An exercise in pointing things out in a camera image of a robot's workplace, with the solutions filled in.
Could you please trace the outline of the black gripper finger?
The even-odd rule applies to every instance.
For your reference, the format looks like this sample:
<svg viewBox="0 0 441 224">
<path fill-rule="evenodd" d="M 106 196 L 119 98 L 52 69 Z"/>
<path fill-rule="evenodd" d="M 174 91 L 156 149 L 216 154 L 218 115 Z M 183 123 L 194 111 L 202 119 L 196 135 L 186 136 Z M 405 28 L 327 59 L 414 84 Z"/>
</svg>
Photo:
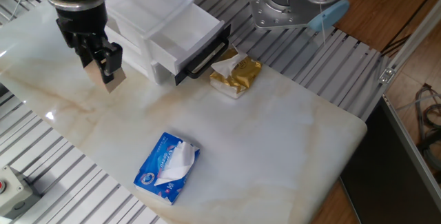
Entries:
<svg viewBox="0 0 441 224">
<path fill-rule="evenodd" d="M 104 83 L 114 79 L 114 73 L 121 69 L 123 49 L 117 43 L 102 41 L 97 48 L 92 49 L 92 58 L 98 65 Z"/>
<path fill-rule="evenodd" d="M 74 46 L 74 49 L 81 60 L 83 68 L 86 68 L 91 62 L 93 62 L 94 57 L 91 48 L 87 43 L 77 43 Z"/>
</svg>

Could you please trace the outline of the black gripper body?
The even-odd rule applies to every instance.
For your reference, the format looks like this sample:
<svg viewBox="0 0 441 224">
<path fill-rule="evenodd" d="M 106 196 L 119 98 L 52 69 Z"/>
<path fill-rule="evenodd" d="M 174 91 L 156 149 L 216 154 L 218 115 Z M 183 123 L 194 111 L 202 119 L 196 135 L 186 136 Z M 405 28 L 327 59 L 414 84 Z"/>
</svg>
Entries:
<svg viewBox="0 0 441 224">
<path fill-rule="evenodd" d="M 57 25 L 68 47 L 74 47 L 74 35 L 88 36 L 97 34 L 106 37 L 105 26 L 107 24 L 107 10 L 105 3 L 82 11 L 67 11 L 56 9 Z"/>
</svg>

